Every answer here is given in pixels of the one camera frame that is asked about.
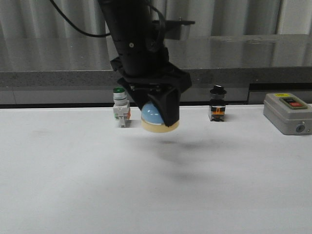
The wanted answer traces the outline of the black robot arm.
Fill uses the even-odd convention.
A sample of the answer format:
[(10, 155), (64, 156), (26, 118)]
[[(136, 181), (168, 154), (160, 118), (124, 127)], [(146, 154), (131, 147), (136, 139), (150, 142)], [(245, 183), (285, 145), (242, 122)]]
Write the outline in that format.
[(111, 61), (121, 74), (121, 85), (139, 109), (151, 102), (160, 112), (164, 125), (179, 121), (183, 92), (191, 87), (189, 73), (169, 61), (164, 45), (165, 19), (154, 24), (146, 0), (100, 0), (100, 8), (116, 47), (118, 57)]

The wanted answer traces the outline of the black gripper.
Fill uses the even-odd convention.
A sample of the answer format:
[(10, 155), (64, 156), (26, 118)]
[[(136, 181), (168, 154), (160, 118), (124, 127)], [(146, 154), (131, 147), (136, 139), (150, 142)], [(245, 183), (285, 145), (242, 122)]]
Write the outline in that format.
[(172, 126), (179, 120), (180, 92), (191, 86), (191, 79), (188, 73), (169, 62), (167, 48), (162, 46), (155, 52), (145, 47), (129, 47), (118, 51), (111, 65), (122, 75), (117, 83), (140, 110), (150, 100), (159, 110), (165, 126)]

